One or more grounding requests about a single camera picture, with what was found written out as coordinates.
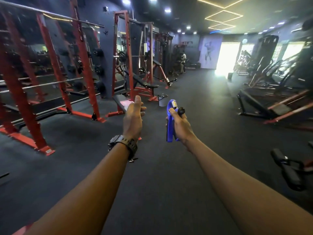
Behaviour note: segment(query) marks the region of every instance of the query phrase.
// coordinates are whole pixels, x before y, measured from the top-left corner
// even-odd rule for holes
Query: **square ceiling light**
[[[225,23],[220,23],[214,26],[210,26],[208,29],[212,29],[212,30],[228,30],[231,29],[233,27],[236,27],[234,25],[229,25],[229,24],[225,24]]]
[[[209,4],[209,5],[212,5],[212,6],[215,6],[215,7],[219,7],[219,8],[222,8],[222,9],[226,9],[228,7],[231,7],[232,5],[235,5],[243,0],[237,0],[233,3],[228,3],[229,5],[222,5],[222,4],[217,4],[217,3],[213,3],[211,0],[198,0],[198,1],[201,1],[201,2],[204,2],[206,4]]]
[[[208,21],[214,21],[214,22],[218,22],[218,23],[225,23],[228,21],[232,21],[235,19],[239,19],[243,17],[243,15],[241,14],[237,14],[235,12],[232,11],[226,11],[226,10],[222,10],[219,11],[213,15],[210,15],[208,17],[206,17],[205,19]]]

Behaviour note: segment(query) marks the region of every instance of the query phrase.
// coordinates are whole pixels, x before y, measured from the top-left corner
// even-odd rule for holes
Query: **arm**
[[[244,234],[312,234],[313,216],[268,186],[235,168],[203,144],[186,115],[175,120],[178,138],[198,160],[226,209]]]
[[[124,117],[123,135],[138,139],[145,107],[139,96]],[[128,161],[128,148],[118,143],[99,165],[52,209],[41,217],[25,235],[100,234],[115,199]]]

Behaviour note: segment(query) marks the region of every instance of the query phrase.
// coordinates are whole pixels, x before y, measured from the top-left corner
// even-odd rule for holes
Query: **black rubber flooring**
[[[213,70],[189,71],[157,93],[185,107],[198,138],[221,157],[312,212],[310,190],[289,189],[270,150],[312,159],[307,142],[313,135],[238,116],[235,97],[243,78],[227,82]],[[157,102],[146,106],[139,159],[127,165],[103,234],[241,234],[196,159],[179,142],[166,143],[166,109]],[[116,104],[99,100],[99,108],[104,115]],[[88,102],[74,109],[92,113]],[[0,174],[11,173],[0,181],[0,234],[36,221],[75,187],[106,155],[108,141],[121,133],[122,117],[103,124],[69,115],[43,120],[44,137],[56,150],[49,157],[0,135]]]

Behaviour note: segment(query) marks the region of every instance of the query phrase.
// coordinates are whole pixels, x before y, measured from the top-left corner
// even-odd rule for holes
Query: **forearm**
[[[129,151],[121,143],[26,235],[100,234],[122,179]]]
[[[311,234],[313,216],[235,168],[196,137],[186,146],[244,234]]]

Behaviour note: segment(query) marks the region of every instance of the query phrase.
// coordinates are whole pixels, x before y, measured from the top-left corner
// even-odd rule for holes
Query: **bodybuilder poster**
[[[223,36],[219,34],[201,37],[199,43],[201,68],[216,69],[222,39]]]

